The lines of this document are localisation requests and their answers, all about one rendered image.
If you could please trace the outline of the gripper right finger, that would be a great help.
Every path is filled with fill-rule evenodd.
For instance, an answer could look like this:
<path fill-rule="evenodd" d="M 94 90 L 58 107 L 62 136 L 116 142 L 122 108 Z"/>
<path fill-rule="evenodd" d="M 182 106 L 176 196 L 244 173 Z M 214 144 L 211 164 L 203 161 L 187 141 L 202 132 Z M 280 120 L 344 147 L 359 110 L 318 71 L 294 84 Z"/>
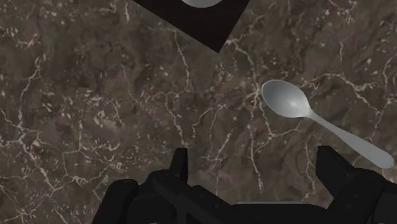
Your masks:
<path fill-rule="evenodd" d="M 397 224 L 397 183 L 318 146 L 316 176 L 333 196 L 318 224 Z"/>

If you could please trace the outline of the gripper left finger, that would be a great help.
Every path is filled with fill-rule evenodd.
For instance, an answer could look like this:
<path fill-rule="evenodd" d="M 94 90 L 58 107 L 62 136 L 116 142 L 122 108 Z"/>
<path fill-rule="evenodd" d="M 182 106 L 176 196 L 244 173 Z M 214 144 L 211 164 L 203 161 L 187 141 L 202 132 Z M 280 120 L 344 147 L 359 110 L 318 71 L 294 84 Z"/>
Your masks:
<path fill-rule="evenodd" d="M 187 184 L 188 150 L 176 148 L 168 169 L 143 184 L 112 182 L 92 224 L 248 224 L 248 217 L 204 187 Z"/>

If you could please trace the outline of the grey spoon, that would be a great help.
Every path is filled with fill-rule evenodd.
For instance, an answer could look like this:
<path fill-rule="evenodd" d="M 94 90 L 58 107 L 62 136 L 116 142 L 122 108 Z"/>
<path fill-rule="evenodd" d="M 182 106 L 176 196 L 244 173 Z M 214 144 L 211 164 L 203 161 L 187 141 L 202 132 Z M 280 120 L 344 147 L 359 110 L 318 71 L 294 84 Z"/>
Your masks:
<path fill-rule="evenodd" d="M 317 115 L 310 107 L 304 92 L 296 85 L 283 80 L 270 80 L 262 85 L 261 94 L 266 105 L 274 113 L 286 118 L 309 118 L 334 133 L 377 167 L 382 169 L 394 167 L 394 158 L 391 154 Z"/>

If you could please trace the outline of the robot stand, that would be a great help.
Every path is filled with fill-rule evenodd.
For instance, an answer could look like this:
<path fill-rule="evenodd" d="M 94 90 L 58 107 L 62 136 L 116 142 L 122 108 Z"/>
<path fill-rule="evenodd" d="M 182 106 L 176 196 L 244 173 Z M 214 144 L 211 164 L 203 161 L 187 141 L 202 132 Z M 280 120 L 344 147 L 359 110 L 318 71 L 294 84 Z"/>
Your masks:
<path fill-rule="evenodd" d="M 250 0 L 133 0 L 214 52 L 220 52 Z"/>

